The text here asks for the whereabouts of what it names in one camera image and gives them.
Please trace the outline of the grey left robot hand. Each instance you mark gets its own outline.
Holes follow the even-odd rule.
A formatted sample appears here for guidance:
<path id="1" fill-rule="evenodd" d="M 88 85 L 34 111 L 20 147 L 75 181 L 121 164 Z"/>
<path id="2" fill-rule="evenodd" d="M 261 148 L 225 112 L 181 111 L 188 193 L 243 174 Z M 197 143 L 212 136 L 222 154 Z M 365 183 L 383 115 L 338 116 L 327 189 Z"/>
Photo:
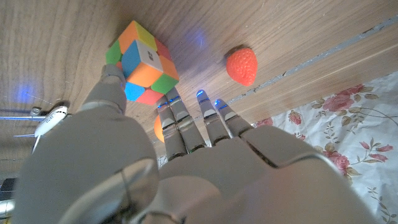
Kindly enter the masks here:
<path id="1" fill-rule="evenodd" d="M 79 111 L 41 140 L 19 172 L 13 223 L 374 223 L 334 163 L 273 126 L 219 108 L 211 147 L 176 140 L 163 166 L 124 113 L 115 65 Z"/>

